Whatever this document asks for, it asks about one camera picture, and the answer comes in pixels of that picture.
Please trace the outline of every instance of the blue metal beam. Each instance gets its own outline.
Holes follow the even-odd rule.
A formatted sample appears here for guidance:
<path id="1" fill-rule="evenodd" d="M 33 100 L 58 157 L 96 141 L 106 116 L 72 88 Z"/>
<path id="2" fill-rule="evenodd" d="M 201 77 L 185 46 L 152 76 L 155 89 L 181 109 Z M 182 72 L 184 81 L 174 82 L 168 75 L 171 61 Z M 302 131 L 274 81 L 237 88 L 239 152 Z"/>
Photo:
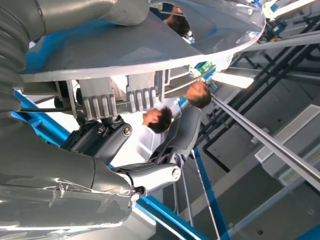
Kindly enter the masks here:
<path id="1" fill-rule="evenodd" d="M 37 108 L 37 105 L 18 91 L 16 91 L 14 95 L 22 102 L 23 108 Z M 45 113 L 13 112 L 12 115 L 15 118 L 30 124 L 38 135 L 40 135 L 50 143 L 58 146 L 63 143 L 70 134 L 69 131 Z"/>
<path id="2" fill-rule="evenodd" d="M 143 197 L 137 203 L 137 206 L 180 239 L 208 240 L 208 237 L 200 233 L 153 196 Z"/>
<path id="3" fill-rule="evenodd" d="M 205 188 L 205 194 L 207 197 L 208 207 L 211 211 L 212 220 L 216 225 L 217 232 L 221 240 L 231 240 L 230 235 L 228 232 L 227 225 L 225 222 L 220 208 L 219 207 L 218 201 L 214 196 L 214 192 L 212 189 L 211 183 L 209 180 L 206 169 L 202 161 L 202 156 L 197 147 L 193 149 L 195 157 L 195 162 L 198 170 L 200 174 L 200 178 Z"/>

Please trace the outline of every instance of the black hair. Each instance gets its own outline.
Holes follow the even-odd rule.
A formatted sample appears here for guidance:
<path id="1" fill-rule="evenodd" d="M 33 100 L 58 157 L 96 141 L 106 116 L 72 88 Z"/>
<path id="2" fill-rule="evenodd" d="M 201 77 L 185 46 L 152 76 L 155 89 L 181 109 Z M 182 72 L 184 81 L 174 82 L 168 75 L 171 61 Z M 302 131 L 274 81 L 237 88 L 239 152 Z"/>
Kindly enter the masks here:
<path id="1" fill-rule="evenodd" d="M 192 106 L 202 109 L 211 102 L 211 93 L 210 89 L 207 87 L 205 94 L 195 97 L 195 99 L 189 99 L 189 102 Z"/>
<path id="2" fill-rule="evenodd" d="M 184 16 L 171 15 L 172 20 L 168 22 L 168 25 L 174 32 L 185 37 L 190 30 L 190 26 Z"/>
<path id="3" fill-rule="evenodd" d="M 161 115 L 158 117 L 157 123 L 149 123 L 148 127 L 156 134 L 161 134 L 168 129 L 171 124 L 172 112 L 168 107 L 164 107 L 161 110 Z"/>

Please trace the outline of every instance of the fluorescent light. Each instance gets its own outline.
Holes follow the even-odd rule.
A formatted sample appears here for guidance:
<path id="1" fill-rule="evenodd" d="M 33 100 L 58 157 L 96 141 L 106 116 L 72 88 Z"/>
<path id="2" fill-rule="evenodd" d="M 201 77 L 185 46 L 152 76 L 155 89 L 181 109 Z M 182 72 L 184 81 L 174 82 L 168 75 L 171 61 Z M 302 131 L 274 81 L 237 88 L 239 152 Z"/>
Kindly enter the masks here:
<path id="1" fill-rule="evenodd" d="M 215 72 L 214 75 L 212 75 L 212 79 L 214 81 L 229 84 L 242 89 L 246 89 L 254 82 L 254 79 L 250 77 L 231 75 L 221 72 Z"/>
<path id="2" fill-rule="evenodd" d="M 315 0 L 298 0 L 298 1 L 295 1 L 294 3 L 289 4 L 289 5 L 286 5 L 286 6 L 283 6 L 281 8 L 278 8 L 277 10 L 275 10 L 274 12 L 274 18 L 282 15 L 282 14 L 285 14 L 294 9 L 298 9 L 300 8 L 302 6 L 306 5 L 306 4 L 309 4 L 312 2 L 314 2 Z"/>

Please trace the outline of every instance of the bolt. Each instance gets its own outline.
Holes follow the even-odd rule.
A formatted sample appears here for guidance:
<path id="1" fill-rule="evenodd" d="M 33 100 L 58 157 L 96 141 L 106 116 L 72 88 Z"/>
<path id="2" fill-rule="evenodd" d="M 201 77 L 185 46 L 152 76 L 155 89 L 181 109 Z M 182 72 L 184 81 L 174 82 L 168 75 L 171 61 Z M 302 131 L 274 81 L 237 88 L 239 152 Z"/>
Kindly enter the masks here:
<path id="1" fill-rule="evenodd" d="M 180 178 L 181 170 L 180 168 L 175 167 L 172 170 L 172 177 L 174 180 L 178 180 Z"/>
<path id="2" fill-rule="evenodd" d="M 97 133 L 97 134 L 102 134 L 105 131 L 105 127 L 103 125 L 100 125 L 97 128 Z"/>
<path id="3" fill-rule="evenodd" d="M 123 128 L 122 133 L 125 137 L 129 137 L 132 133 L 132 129 L 131 126 L 125 126 Z"/>

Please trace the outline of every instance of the cable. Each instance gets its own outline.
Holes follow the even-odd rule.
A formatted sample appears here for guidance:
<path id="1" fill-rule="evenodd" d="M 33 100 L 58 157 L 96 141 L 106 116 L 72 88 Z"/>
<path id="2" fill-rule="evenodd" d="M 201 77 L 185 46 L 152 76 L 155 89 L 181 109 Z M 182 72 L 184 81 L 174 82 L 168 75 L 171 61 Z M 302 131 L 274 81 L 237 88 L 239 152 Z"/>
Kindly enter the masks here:
<path id="1" fill-rule="evenodd" d="M 76 110 L 82 110 L 82 107 L 78 107 Z M 63 112 L 72 112 L 71 107 L 64 108 L 21 108 L 18 111 L 20 113 L 63 113 Z"/>

